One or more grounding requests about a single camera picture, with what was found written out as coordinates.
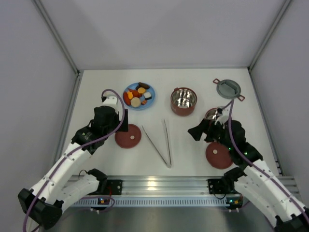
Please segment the orange carrot food piece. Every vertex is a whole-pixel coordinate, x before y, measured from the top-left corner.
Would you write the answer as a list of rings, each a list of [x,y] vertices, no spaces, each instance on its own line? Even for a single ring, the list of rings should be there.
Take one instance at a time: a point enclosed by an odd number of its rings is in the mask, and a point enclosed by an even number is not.
[[[128,89],[127,93],[128,93],[128,97],[130,98],[130,100],[134,97],[138,97],[138,98],[140,97],[139,92],[135,89]]]

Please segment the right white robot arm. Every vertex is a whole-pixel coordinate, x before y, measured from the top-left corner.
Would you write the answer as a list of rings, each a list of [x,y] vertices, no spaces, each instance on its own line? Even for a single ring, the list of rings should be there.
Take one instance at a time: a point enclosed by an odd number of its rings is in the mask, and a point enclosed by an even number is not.
[[[247,142],[241,123],[222,124],[203,119],[188,130],[195,141],[206,134],[206,142],[218,142],[227,148],[235,168],[226,172],[221,182],[227,192],[247,198],[264,214],[276,232],[307,232],[309,209],[282,184],[267,166],[258,150]]]

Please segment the orange round food slice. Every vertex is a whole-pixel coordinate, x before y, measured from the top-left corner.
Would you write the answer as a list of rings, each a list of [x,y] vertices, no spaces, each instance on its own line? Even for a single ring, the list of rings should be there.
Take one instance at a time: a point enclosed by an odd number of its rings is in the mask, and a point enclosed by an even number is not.
[[[138,92],[139,92],[140,94],[143,94],[145,91],[146,91],[146,89],[143,88],[143,87],[138,88]]]

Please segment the beige round food slice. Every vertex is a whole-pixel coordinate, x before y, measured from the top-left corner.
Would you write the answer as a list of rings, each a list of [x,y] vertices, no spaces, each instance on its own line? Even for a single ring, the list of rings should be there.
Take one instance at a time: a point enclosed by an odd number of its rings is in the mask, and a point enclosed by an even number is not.
[[[140,98],[138,98],[138,97],[132,98],[130,102],[131,102],[131,106],[132,106],[133,108],[138,108],[138,107],[140,107],[140,105],[141,105]]]

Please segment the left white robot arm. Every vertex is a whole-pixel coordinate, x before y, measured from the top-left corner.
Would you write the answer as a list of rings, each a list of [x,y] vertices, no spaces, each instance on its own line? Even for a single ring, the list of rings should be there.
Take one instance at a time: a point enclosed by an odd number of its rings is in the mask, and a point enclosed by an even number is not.
[[[62,214],[81,198],[106,192],[107,176],[95,168],[87,171],[74,184],[65,185],[112,134],[128,131],[127,109],[119,115],[114,107],[103,105],[96,107],[94,113],[88,125],[77,130],[66,151],[50,171],[37,184],[30,189],[23,188],[18,194],[26,217],[46,230],[54,227]]]

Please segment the dark brown food piece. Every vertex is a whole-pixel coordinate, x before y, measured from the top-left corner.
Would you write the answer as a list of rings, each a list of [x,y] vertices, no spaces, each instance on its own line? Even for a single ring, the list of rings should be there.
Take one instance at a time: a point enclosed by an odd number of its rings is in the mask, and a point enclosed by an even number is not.
[[[149,89],[150,86],[147,85],[146,83],[142,83],[142,82],[138,82],[137,86],[135,87],[136,90],[138,90],[139,88],[144,88],[144,89]]]

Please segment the metal tongs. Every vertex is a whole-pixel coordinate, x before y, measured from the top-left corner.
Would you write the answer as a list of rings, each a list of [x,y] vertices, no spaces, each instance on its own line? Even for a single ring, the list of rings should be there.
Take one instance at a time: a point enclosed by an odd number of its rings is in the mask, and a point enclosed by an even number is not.
[[[169,169],[172,168],[172,155],[171,155],[171,147],[170,147],[170,142],[169,142],[169,130],[168,130],[168,125],[167,121],[163,118],[162,119],[162,125],[163,125],[163,131],[164,131],[164,136],[165,136],[165,142],[166,142],[166,147],[167,147],[167,154],[168,154],[168,160],[165,159],[163,154],[160,152],[158,147],[155,145],[155,143],[152,141],[151,137],[148,135],[146,128],[142,125],[142,131],[146,135],[147,140],[149,141],[150,145],[152,148],[156,151],[158,156],[161,158],[165,166]]]

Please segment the red sausage food piece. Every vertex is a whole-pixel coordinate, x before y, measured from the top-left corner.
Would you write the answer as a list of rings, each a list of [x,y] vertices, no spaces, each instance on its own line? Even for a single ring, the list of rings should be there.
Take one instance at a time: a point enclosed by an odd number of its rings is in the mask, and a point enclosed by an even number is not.
[[[128,93],[127,93],[127,92],[124,92],[124,93],[123,93],[123,100],[124,100],[124,102],[126,103],[127,106],[130,106],[130,105],[131,105],[131,100],[130,100],[130,98],[128,97]]]

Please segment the black white sushi piece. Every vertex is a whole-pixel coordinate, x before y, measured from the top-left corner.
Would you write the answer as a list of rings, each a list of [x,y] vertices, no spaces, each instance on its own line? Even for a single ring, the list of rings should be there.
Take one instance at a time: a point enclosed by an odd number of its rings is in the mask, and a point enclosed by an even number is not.
[[[150,100],[152,98],[152,95],[150,92],[145,92],[143,93],[143,96],[145,98],[146,101]]]

